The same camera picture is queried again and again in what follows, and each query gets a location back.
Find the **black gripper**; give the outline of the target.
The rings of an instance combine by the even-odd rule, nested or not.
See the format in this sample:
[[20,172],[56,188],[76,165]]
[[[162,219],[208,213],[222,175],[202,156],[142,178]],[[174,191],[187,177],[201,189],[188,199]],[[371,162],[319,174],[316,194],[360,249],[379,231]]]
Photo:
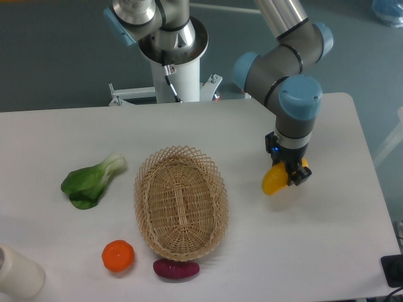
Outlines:
[[280,136],[271,132],[265,136],[266,152],[270,154],[271,166],[279,164],[281,161],[292,173],[288,175],[288,186],[299,186],[305,182],[312,171],[305,166],[302,159],[306,152],[306,146],[300,148],[287,148],[280,144]]

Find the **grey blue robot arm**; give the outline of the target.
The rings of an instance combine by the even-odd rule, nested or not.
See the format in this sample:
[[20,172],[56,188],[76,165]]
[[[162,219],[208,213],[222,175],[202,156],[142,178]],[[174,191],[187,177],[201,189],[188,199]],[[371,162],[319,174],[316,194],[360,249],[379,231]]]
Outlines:
[[[321,85],[304,70],[331,50],[333,36],[326,25],[309,20],[299,1],[256,4],[278,46],[239,57],[232,78],[275,115],[266,151],[274,166],[283,166],[286,185],[299,185],[311,176],[303,157],[322,99]],[[188,1],[113,1],[104,16],[118,38],[137,44],[150,62],[157,102],[201,100],[207,87],[200,82],[200,57],[208,35],[190,15]]]

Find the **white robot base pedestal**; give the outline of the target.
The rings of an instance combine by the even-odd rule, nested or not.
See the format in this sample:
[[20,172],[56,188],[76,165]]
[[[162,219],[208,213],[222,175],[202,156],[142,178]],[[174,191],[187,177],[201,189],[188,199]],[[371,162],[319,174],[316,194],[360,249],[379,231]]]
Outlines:
[[223,77],[211,74],[200,80],[200,59],[208,47],[208,34],[203,24],[194,17],[179,30],[156,30],[135,41],[129,31],[118,26],[123,41],[136,43],[149,61],[152,87],[115,89],[109,84],[111,106],[123,106],[129,99],[154,97],[157,103],[188,103],[218,101],[219,85]]

